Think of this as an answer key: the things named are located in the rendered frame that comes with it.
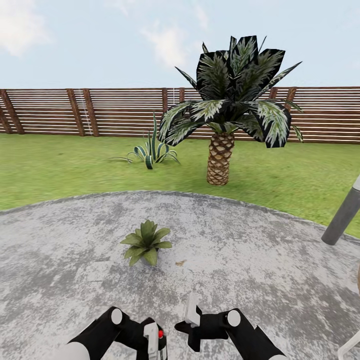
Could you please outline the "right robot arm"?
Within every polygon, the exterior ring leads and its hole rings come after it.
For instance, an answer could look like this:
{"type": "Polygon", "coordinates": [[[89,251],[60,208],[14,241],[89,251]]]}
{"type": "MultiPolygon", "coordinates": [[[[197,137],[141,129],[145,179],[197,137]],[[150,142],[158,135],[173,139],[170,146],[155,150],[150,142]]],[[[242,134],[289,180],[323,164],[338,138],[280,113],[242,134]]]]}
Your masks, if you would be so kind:
{"type": "Polygon", "coordinates": [[[187,297],[184,321],[174,328],[188,334],[187,344],[195,352],[200,352],[201,340],[229,338],[243,360],[290,360],[259,325],[253,328],[238,308],[202,314],[194,292],[187,297]]]}

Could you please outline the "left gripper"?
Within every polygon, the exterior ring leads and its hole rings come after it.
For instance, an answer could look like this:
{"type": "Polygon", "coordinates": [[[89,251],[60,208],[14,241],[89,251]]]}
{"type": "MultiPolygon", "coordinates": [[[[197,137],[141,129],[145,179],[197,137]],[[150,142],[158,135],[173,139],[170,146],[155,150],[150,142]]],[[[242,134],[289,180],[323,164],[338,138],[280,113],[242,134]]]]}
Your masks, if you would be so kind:
{"type": "MultiPolygon", "coordinates": [[[[135,321],[133,337],[126,346],[137,351],[136,360],[149,360],[149,341],[144,337],[144,329],[146,325],[152,324],[153,322],[151,317],[148,317],[141,323],[135,321]]],[[[158,350],[161,351],[162,349],[163,347],[159,344],[158,350]]]]}

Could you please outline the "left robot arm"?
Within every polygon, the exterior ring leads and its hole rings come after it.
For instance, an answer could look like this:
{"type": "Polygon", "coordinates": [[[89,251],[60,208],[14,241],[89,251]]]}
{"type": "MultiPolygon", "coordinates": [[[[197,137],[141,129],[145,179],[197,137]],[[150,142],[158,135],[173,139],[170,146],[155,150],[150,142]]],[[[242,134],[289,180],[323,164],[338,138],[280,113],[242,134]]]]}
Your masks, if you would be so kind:
{"type": "Polygon", "coordinates": [[[48,360],[101,360],[114,341],[136,350],[136,360],[158,360],[159,330],[151,317],[139,323],[112,306],[48,360]]]}

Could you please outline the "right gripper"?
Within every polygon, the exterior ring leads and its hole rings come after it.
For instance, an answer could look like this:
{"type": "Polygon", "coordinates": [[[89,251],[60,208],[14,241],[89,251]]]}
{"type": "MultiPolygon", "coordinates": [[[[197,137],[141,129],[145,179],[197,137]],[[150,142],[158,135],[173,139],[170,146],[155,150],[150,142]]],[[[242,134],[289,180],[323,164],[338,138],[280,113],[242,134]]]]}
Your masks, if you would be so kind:
{"type": "Polygon", "coordinates": [[[188,334],[187,344],[195,352],[200,352],[201,340],[214,340],[210,328],[210,313],[202,314],[202,310],[196,307],[196,313],[200,316],[199,326],[191,327],[186,321],[175,324],[175,330],[188,334]]]}

